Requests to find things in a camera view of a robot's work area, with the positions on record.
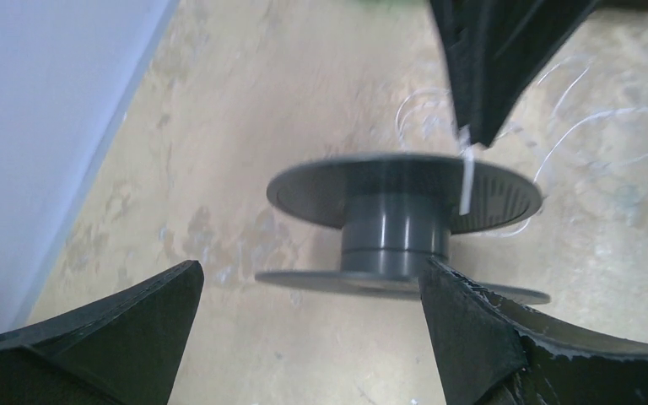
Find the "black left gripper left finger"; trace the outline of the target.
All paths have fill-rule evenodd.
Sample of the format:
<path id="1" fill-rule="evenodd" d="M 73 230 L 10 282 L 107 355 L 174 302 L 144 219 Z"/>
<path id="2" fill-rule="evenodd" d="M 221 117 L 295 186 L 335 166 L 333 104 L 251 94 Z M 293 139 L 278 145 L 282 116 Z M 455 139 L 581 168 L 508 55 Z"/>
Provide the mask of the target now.
<path id="1" fill-rule="evenodd" d="M 0 334 L 0 404 L 166 404 L 204 285 L 182 262 L 121 292 Z"/>

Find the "black perforated cable spool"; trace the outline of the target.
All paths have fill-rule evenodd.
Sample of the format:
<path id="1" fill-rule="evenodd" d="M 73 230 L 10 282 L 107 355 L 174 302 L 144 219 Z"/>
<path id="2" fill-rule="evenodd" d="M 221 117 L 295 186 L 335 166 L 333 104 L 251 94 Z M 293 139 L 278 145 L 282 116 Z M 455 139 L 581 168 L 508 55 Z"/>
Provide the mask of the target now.
<path id="1" fill-rule="evenodd" d="M 453 235 L 518 224 L 543 205 L 526 177 L 481 163 L 461 212 L 464 162 L 433 154 L 349 155 L 277 174 L 267 199 L 305 222 L 339 230 L 336 270 L 274 270 L 261 283 L 291 289 L 417 300 L 429 259 L 449 262 Z"/>

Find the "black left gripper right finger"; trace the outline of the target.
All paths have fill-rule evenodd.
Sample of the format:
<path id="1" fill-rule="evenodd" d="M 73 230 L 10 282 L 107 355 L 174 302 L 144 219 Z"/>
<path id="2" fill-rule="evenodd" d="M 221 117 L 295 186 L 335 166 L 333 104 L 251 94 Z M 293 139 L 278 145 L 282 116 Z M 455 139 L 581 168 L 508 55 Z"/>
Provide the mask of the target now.
<path id="1" fill-rule="evenodd" d="M 507 299 L 438 259 L 419 276 L 449 404 L 648 404 L 648 343 Z"/>

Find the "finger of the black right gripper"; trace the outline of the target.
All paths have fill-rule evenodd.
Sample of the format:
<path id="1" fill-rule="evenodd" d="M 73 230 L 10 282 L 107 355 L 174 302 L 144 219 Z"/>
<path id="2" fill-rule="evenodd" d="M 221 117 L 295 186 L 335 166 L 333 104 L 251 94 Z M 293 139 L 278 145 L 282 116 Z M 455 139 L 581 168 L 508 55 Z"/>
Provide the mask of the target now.
<path id="1" fill-rule="evenodd" d="M 456 125 L 485 148 L 518 99 L 596 2 L 432 1 L 445 53 Z"/>

